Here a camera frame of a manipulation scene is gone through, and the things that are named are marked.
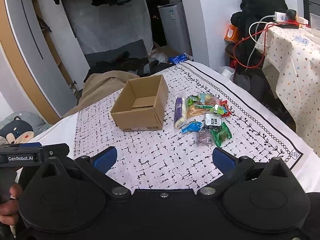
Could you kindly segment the person's left hand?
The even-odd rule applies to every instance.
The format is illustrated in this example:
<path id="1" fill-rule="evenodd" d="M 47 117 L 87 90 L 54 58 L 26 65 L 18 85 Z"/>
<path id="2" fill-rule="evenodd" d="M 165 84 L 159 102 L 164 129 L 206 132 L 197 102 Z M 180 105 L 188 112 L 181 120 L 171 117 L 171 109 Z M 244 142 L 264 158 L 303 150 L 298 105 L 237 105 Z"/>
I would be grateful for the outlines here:
<path id="1" fill-rule="evenodd" d="M 14 226 L 18 222 L 18 199 L 23 193 L 21 186 L 17 183 L 12 185 L 9 190 L 13 199 L 1 204 L 0 220 L 1 223 Z"/>

